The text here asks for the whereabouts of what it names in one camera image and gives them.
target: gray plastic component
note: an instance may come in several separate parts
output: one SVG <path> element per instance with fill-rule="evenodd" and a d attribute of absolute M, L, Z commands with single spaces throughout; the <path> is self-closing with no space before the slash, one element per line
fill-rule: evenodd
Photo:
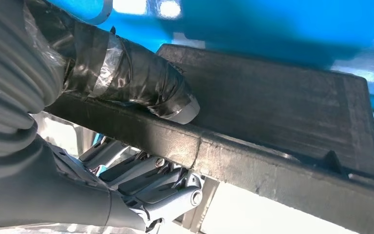
<path fill-rule="evenodd" d="M 193 209 L 198 204 L 191 202 L 194 193 L 201 194 L 201 190 L 198 187 L 187 187 L 181 190 L 167 189 L 166 192 L 151 191 L 151 193 L 158 193 L 152 195 L 150 200 L 144 201 L 143 205 L 145 211 L 148 214 L 150 220 L 156 220 L 163 218 L 165 222 L 171 222 L 175 220 L 180 214 Z"/>
<path fill-rule="evenodd" d="M 156 160 L 157 157 L 154 156 L 142 161 L 136 159 L 136 156 L 132 156 L 104 171 L 99 177 L 111 188 L 118 189 L 120 184 L 155 169 Z"/>
<path fill-rule="evenodd" d="M 62 77 L 43 62 L 28 40 L 22 3 L 0 1 L 0 156 L 34 140 L 37 127 L 26 112 L 42 110 L 61 92 Z"/>
<path fill-rule="evenodd" d="M 157 168 L 120 184 L 118 191 L 126 196 L 142 193 L 144 191 L 150 191 L 165 184 L 175 183 L 178 180 L 181 172 L 181 168 L 178 168 L 164 175 L 158 174 L 159 170 L 160 169 Z"/>
<path fill-rule="evenodd" d="M 173 122 L 187 124 L 190 123 L 200 112 L 200 105 L 196 98 L 191 98 L 191 102 L 181 109 L 179 112 L 161 118 L 171 120 Z"/>
<path fill-rule="evenodd" d="M 173 188 L 173 185 L 174 183 L 159 186 L 151 191 L 137 194 L 136 198 L 146 204 L 155 204 L 178 193 L 178 190 Z"/>
<path fill-rule="evenodd" d="M 145 228 L 117 192 L 102 184 L 91 186 L 79 175 L 57 171 L 53 151 L 40 137 L 10 157 L 19 158 L 19 162 L 17 170 L 5 177 L 3 167 L 11 168 L 15 162 L 0 158 L 0 227 L 44 222 L 105 226 L 109 221 L 120 225 L 116 227 Z"/>
<path fill-rule="evenodd" d="M 83 153 L 79 159 L 82 161 L 85 167 L 94 169 L 99 165 L 106 165 L 118 152 L 125 148 L 125 145 L 116 140 L 102 144 L 97 143 Z"/>
<path fill-rule="evenodd" d="M 79 180 L 93 187 L 97 187 L 98 185 L 106 187 L 106 184 L 85 168 L 79 160 L 69 156 L 63 149 L 51 144 L 49 145 L 54 152 L 56 168 L 62 175 L 73 180 Z"/>

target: screw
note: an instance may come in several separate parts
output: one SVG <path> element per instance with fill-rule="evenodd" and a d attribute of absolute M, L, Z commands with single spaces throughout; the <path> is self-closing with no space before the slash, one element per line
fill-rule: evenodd
<path fill-rule="evenodd" d="M 193 206 L 198 206 L 201 202 L 203 195 L 200 190 L 197 190 L 193 193 L 193 196 L 191 196 L 191 204 Z"/>
<path fill-rule="evenodd" d="M 157 161 L 155 162 L 155 167 L 162 167 L 162 166 L 164 166 L 164 163 L 165 163 L 166 161 L 164 160 L 164 159 L 162 159 L 162 158 L 159 158 L 159 159 L 157 159 Z"/>

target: black plastic panel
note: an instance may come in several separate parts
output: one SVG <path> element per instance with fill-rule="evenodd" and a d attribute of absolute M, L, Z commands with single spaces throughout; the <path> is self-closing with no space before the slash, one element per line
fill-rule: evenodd
<path fill-rule="evenodd" d="M 332 150 L 343 167 L 374 175 L 364 78 L 178 45 L 158 54 L 184 70 L 197 96 L 191 124 L 317 159 Z"/>

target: blue surface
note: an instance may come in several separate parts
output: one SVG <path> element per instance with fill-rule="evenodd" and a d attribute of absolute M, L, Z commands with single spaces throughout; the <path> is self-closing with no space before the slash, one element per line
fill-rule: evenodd
<path fill-rule="evenodd" d="M 113 10 L 99 27 L 152 51 L 177 43 L 353 73 L 368 81 L 374 109 L 374 0 L 177 0 L 173 17 L 174 4 L 160 15 L 163 1 L 143 11 L 143 0 L 114 0 L 129 14 Z M 94 0 L 52 2 L 83 20 L 100 12 Z"/>

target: taped wrap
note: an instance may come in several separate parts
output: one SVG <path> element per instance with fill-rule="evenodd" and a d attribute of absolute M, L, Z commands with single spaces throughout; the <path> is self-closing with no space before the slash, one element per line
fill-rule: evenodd
<path fill-rule="evenodd" d="M 183 75 L 143 46 L 74 19 L 42 0 L 28 0 L 35 24 L 68 66 L 64 92 L 83 98 L 137 103 L 181 124 L 200 110 Z M 48 48 L 42 52 L 46 55 Z"/>

